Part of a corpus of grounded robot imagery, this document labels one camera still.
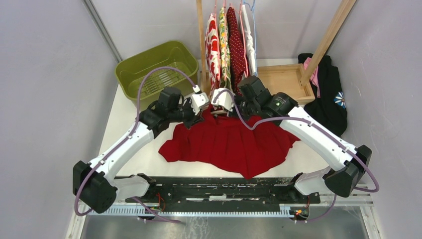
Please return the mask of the red skirt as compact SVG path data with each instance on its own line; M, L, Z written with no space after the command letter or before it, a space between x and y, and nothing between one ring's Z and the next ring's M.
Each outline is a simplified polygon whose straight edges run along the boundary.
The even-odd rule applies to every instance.
M238 118L213 116L211 108L202 118L191 128L175 127L172 139L159 149L167 162L209 163L251 179L282 164L299 140L272 122L249 130Z

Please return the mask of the cream plastic hanger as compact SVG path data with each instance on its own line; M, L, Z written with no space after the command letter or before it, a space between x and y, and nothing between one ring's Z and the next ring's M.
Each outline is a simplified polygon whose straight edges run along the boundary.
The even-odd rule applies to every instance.
M213 117L218 117L218 116L226 117L228 115L228 111L227 110L211 110L210 114Z

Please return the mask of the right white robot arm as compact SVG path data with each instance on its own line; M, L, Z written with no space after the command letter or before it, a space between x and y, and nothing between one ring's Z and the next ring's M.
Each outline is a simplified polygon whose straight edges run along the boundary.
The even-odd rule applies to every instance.
M255 76L242 80L238 86L243 100L235 105L237 113L240 117L261 117L251 129L272 122L300 139L328 164L325 169L300 173L295 177L293 186L287 190L291 202L300 203L307 195L326 189L344 198L353 190L379 191L379 183L368 168L372 156L369 147L357 147L341 139L313 119L289 95L282 92L271 94Z

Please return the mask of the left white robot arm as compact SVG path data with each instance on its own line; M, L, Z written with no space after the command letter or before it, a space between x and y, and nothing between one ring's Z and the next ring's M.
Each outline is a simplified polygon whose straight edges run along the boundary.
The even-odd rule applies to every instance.
M101 214L115 201L139 197L152 202L157 190L147 176L135 175L117 178L120 169L144 146L167 130L174 122L191 127L198 122L201 112L209 105L206 93L195 86L194 93L184 99L175 87L165 87L158 100L138 113L131 128L106 152L90 162L77 162L73 167L75 205L80 201L89 206L89 212Z

